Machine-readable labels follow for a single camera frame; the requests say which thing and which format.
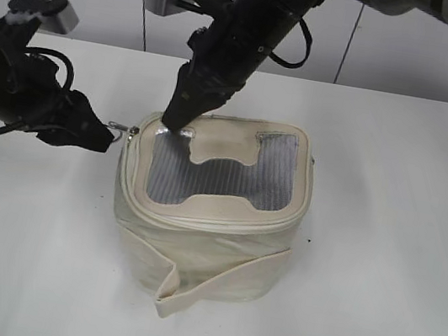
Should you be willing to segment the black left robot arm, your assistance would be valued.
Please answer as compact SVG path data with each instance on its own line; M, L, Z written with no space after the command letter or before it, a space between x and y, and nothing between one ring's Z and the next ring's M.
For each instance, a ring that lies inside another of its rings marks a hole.
M0 136L22 131L54 147L107 152L114 135L73 88L72 62L29 45L33 32L0 24Z

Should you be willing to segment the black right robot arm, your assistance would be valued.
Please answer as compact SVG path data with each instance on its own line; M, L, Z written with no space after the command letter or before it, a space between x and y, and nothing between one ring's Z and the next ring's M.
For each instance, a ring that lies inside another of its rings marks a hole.
M171 131L223 106L245 86L259 65L303 16L324 0L193 0L189 10L211 16L209 28L189 39L192 58L179 69L178 81L162 121ZM360 0L386 15L418 8L448 25L448 0Z

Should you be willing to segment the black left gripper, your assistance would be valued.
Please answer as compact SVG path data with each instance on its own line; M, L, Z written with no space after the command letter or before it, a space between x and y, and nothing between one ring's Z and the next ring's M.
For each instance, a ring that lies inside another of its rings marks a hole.
M61 59L66 68L62 86L51 76L51 92L42 94L37 104L19 115L14 130L36 133L36 137L54 147L80 147L104 153L113 141L113 133L93 112L89 100L78 90L71 90L75 71L70 60Z

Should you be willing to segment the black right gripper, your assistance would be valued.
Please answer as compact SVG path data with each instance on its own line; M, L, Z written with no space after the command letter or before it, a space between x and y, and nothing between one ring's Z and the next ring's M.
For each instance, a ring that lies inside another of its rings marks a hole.
M163 125L180 130L226 104L245 84L240 70L252 43L250 30L196 29L188 39L193 55L179 69L173 97L161 118Z

